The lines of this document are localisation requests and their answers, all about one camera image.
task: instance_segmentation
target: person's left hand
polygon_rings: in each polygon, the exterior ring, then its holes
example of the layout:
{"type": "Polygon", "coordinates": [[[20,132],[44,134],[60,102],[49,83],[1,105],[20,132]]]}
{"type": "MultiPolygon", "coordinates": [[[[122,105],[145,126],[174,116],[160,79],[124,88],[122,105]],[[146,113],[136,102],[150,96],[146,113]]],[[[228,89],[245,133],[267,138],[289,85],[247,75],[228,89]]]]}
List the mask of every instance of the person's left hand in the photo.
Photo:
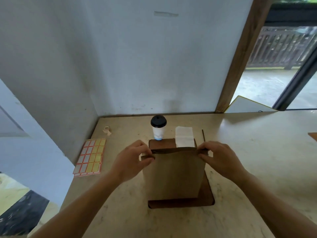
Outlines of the person's left hand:
{"type": "Polygon", "coordinates": [[[140,161],[139,156],[141,153],[151,155],[152,151],[144,142],[137,140],[117,155],[110,173],[116,176],[120,183],[131,180],[143,168],[154,161],[154,158],[146,158],[145,160],[140,161]]]}

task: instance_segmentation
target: cup lid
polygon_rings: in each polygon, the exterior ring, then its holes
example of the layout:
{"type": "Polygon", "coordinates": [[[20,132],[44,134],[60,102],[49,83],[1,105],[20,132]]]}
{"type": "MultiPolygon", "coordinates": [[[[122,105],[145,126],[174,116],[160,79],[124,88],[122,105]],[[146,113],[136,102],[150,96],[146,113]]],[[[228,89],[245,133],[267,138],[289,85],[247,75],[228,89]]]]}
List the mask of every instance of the cup lid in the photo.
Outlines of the cup lid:
{"type": "Polygon", "coordinates": [[[166,124],[167,121],[163,115],[156,115],[151,119],[151,125],[154,128],[163,128],[166,124]]]}

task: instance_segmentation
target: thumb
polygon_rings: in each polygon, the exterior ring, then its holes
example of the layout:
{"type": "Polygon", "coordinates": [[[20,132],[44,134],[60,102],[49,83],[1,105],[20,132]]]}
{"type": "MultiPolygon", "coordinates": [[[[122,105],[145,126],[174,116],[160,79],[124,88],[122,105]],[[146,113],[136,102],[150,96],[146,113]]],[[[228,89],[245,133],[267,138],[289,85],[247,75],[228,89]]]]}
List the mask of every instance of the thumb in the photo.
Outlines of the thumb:
{"type": "Polygon", "coordinates": [[[151,164],[154,161],[153,158],[146,158],[142,161],[139,162],[139,167],[141,169],[144,169],[146,166],[148,166],[149,164],[151,164]]]}
{"type": "Polygon", "coordinates": [[[203,155],[203,154],[199,154],[199,157],[205,161],[207,164],[209,164],[212,168],[214,168],[214,163],[215,163],[215,160],[213,157],[210,157],[208,155],[203,155]]]}

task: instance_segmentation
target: countertop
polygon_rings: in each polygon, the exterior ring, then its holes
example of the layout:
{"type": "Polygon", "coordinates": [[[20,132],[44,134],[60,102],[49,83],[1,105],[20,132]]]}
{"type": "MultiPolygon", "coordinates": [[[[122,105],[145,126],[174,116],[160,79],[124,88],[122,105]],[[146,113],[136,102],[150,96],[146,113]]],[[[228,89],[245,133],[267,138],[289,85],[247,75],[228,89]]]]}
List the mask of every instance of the countertop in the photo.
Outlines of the countertop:
{"type": "MultiPolygon", "coordinates": [[[[192,127],[197,144],[227,143],[245,168],[278,197],[317,223],[317,111],[165,116],[164,138],[177,126],[192,127]]],[[[62,208],[111,167],[135,140],[153,139],[151,116],[100,118],[92,138],[107,138],[101,174],[74,178],[62,208]],[[102,132],[110,126],[112,134],[102,132]]],[[[100,209],[84,237],[274,237],[244,193],[206,165],[215,205],[149,209],[140,172],[120,185],[100,209]]]]}

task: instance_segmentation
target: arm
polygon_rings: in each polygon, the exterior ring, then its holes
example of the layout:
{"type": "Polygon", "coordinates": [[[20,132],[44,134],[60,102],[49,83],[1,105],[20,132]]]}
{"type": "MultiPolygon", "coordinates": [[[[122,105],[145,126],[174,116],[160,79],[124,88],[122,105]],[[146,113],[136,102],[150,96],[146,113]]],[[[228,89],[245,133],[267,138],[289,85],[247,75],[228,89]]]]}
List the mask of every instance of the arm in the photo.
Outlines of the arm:
{"type": "Polygon", "coordinates": [[[141,153],[152,154],[141,140],[126,147],[118,154],[109,173],[44,224],[32,238],[82,237],[109,195],[121,183],[132,179],[154,161],[153,158],[139,161],[141,153]]]}
{"type": "Polygon", "coordinates": [[[203,154],[200,157],[244,192],[275,237],[317,237],[317,225],[277,198],[259,179],[246,171],[227,144],[208,141],[198,147],[203,148],[211,150],[213,157],[203,154]]]}

